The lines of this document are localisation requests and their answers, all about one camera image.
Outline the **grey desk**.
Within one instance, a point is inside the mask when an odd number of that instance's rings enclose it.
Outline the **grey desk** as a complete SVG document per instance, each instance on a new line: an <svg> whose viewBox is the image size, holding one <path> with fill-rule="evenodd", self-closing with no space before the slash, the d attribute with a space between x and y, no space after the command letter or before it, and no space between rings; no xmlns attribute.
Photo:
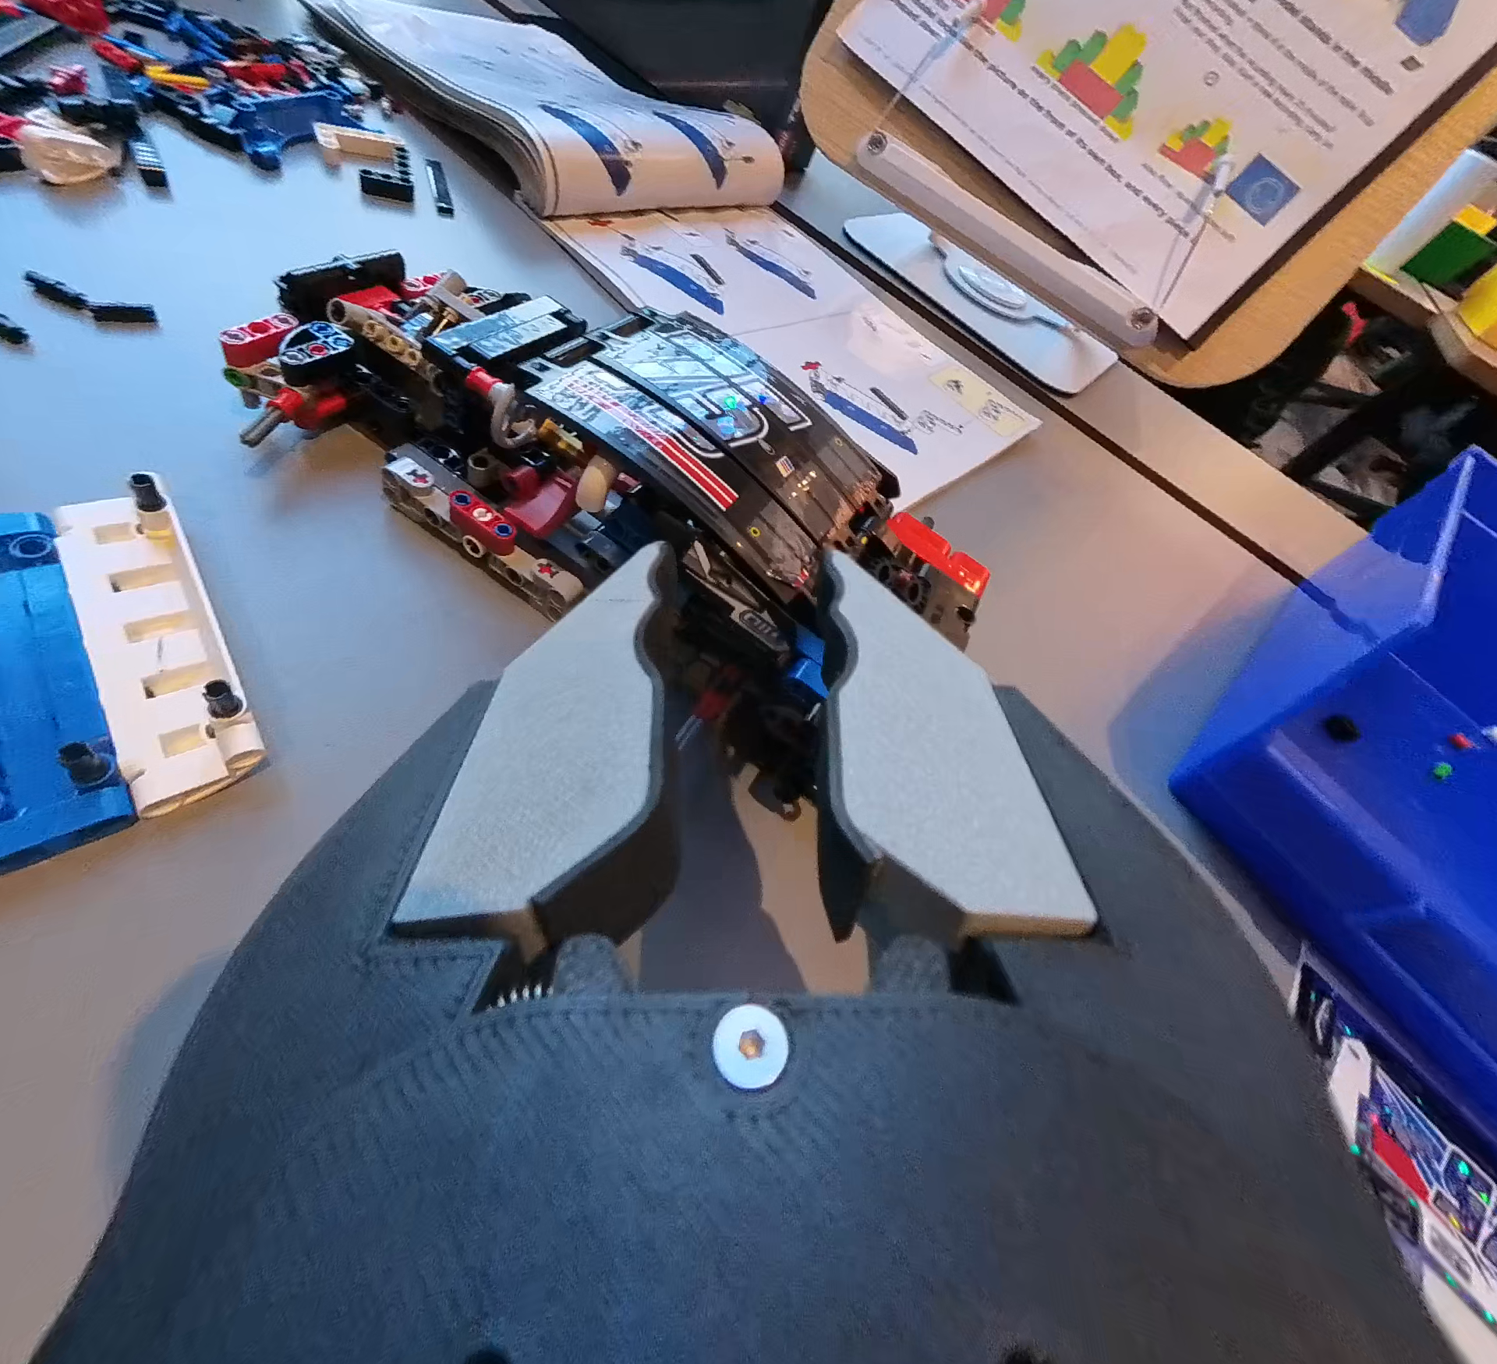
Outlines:
<svg viewBox="0 0 1497 1364"><path fill-rule="evenodd" d="M221 328L268 312L281 270L402 249L421 268L550 293L589 323L611 298L432 124L457 215L381 207L297 150L256 172L165 120L168 190L3 179L3 509L50 510L154 471L177 507L270 746L250 780L3 876L3 1360L28 1360L89 1260L160 1084L223 961L290 867L458 694L545 630L528 604L396 513L356 433L259 450L218 375ZM36 296L152 304L99 325ZM1113 369L1073 400L889 304L1040 428L928 504L996 575L971 639L1242 905L1283 983L1286 934L1167 779L1285 592L1357 531L1153 381Z"/></svg>

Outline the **instruction sheet on stand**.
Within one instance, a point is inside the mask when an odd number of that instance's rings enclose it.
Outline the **instruction sheet on stand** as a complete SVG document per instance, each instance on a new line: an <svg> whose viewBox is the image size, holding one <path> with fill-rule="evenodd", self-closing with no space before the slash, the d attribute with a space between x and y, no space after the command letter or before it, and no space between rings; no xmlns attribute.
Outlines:
<svg viewBox="0 0 1497 1364"><path fill-rule="evenodd" d="M861 1L835 0L801 83L820 150L894 207L850 219L848 238L1041 383L1066 392L1090 384L1113 359L1187 388L1255 372L1494 127L1492 54L1234 306L1184 339L842 48L837 29Z"/></svg>

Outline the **white brick panel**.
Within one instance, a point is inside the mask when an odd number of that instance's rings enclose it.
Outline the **white brick panel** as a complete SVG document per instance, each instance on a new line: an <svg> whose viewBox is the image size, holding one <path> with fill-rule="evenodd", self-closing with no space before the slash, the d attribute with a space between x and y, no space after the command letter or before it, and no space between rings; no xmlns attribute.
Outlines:
<svg viewBox="0 0 1497 1364"><path fill-rule="evenodd" d="M129 491L52 512L85 647L140 818L177 812L254 773L267 744L176 501L168 527L141 527ZM207 714L202 686L226 678L245 699Z"/></svg>

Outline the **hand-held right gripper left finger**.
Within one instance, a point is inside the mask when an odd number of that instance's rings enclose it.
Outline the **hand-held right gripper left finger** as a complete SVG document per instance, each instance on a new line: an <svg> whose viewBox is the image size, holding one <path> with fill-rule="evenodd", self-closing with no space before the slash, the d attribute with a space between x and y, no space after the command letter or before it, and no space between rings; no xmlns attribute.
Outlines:
<svg viewBox="0 0 1497 1364"><path fill-rule="evenodd" d="M622 944L680 873L666 656L677 559L650 543L507 664L405 881L405 938Z"/></svg>

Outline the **open instruction booklet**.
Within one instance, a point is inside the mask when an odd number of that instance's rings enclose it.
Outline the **open instruction booklet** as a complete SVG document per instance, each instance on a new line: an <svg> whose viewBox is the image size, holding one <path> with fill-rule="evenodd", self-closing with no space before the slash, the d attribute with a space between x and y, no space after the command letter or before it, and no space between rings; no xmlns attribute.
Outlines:
<svg viewBox="0 0 1497 1364"><path fill-rule="evenodd" d="M297 1L487 144L518 199L627 307L713 325L809 389L897 476L900 505L1040 427L776 212L784 164L755 119L633 92L535 23Z"/></svg>

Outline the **blue storage bin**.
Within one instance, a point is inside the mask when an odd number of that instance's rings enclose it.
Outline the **blue storage bin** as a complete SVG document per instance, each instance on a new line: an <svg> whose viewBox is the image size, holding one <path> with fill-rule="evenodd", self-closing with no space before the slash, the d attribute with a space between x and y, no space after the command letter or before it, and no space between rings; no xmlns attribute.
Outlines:
<svg viewBox="0 0 1497 1364"><path fill-rule="evenodd" d="M1494 1129L1495 461L1470 447L1294 587L1172 793Z"/></svg>

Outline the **black brick race car model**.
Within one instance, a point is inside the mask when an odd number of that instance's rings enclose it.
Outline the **black brick race car model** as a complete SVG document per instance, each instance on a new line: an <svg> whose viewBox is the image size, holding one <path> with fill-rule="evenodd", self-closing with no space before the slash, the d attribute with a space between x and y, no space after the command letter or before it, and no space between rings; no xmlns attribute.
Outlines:
<svg viewBox="0 0 1497 1364"><path fill-rule="evenodd" d="M279 425L350 425L385 449L381 493L556 622L647 545L678 570L672 661L757 769L769 809L813 793L823 554L842 551L964 647L989 579L897 507L890 450L865 450L804 386L716 325L650 307L589 328L551 296L399 251L276 281L279 309L224 328L223 375Z"/></svg>

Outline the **yellow green brick stack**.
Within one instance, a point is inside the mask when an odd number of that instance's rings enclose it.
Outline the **yellow green brick stack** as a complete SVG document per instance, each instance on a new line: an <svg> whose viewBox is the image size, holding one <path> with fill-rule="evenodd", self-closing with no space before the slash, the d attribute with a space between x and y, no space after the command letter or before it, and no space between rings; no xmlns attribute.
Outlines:
<svg viewBox="0 0 1497 1364"><path fill-rule="evenodd" d="M1443 314L1467 334L1495 347L1495 213L1467 205L1401 263L1401 270L1423 284Z"/></svg>

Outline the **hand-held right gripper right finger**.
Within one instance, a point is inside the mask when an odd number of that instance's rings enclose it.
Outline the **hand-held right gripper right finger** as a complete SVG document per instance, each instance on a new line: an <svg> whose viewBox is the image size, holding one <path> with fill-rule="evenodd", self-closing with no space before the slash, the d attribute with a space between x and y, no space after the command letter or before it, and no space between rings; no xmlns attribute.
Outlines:
<svg viewBox="0 0 1497 1364"><path fill-rule="evenodd" d="M817 881L832 936L1095 930L1095 901L982 666L843 551L824 556L817 608Z"/></svg>

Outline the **pile of brick pieces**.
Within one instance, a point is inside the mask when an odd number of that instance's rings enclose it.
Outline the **pile of brick pieces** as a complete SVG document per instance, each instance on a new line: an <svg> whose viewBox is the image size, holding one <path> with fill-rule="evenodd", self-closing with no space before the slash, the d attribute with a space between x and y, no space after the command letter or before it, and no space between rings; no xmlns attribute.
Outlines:
<svg viewBox="0 0 1497 1364"><path fill-rule="evenodd" d="M81 186L133 168L169 183L151 111L206 144L278 174L294 147L353 163L364 196L408 205L407 142L366 124L389 111L331 43L272 37L180 0L3 0L3 175Z"/></svg>

